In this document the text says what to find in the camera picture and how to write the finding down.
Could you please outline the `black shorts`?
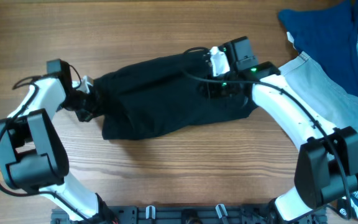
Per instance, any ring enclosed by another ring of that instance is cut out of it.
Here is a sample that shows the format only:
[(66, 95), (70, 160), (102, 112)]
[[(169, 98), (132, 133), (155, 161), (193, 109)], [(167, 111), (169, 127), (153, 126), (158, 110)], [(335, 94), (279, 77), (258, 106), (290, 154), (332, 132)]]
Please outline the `black shorts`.
[(248, 117), (256, 105), (247, 93), (219, 96), (219, 84), (198, 80), (209, 71), (202, 56), (160, 57), (95, 79), (88, 99), (93, 114), (104, 116), (102, 137), (147, 139), (185, 126)]

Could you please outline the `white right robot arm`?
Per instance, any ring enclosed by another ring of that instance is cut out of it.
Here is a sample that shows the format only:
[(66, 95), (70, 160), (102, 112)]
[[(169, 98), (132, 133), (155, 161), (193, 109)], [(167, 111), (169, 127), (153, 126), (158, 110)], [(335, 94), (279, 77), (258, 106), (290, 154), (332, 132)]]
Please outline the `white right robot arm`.
[(247, 93), (287, 133), (298, 149), (294, 187), (269, 205), (270, 223), (295, 223), (331, 202), (352, 205), (358, 191), (358, 133), (312, 108), (271, 62), (259, 63), (247, 37), (203, 49), (207, 96)]

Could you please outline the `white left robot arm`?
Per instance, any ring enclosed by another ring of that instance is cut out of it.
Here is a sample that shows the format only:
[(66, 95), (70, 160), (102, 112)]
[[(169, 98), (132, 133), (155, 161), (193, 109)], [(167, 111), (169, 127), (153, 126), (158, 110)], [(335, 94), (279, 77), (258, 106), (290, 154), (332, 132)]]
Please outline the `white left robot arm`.
[(85, 95), (73, 86), (73, 67), (61, 59), (47, 62), (45, 75), (19, 80), (29, 87), (22, 103), (0, 119), (0, 191), (13, 197), (43, 196), (68, 215), (70, 223), (117, 223), (101, 197), (69, 171), (67, 152), (52, 124), (55, 113), (78, 107)]

